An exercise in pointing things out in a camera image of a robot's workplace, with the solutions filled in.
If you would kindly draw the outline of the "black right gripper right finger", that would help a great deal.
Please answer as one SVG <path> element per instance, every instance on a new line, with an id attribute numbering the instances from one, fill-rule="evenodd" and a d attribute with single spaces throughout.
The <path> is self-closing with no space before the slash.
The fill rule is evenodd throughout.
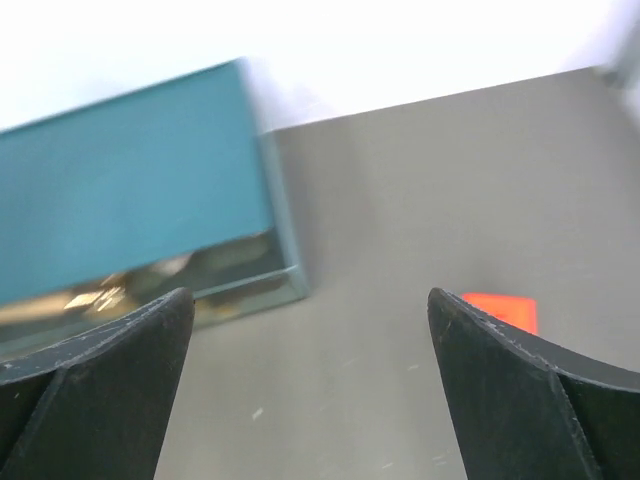
<path id="1" fill-rule="evenodd" d="M 636 479 L 639 375 L 440 288 L 428 324 L 470 479 Z"/>

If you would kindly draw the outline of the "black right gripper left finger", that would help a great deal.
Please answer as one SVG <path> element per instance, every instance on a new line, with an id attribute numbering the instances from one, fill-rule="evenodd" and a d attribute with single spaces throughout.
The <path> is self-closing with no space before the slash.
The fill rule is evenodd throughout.
<path id="1" fill-rule="evenodd" d="M 2 362 L 2 478 L 153 478 L 194 314 L 179 288 Z"/>

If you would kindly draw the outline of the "clear acrylic drawer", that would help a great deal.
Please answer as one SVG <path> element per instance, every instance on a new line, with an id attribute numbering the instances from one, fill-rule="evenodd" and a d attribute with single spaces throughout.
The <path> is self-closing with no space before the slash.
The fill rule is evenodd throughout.
<path id="1" fill-rule="evenodd" d="M 88 331 L 177 288 L 192 292 L 198 326 L 277 308 L 309 293 L 290 241 L 269 231 L 4 301 L 1 355 L 19 356 Z"/>

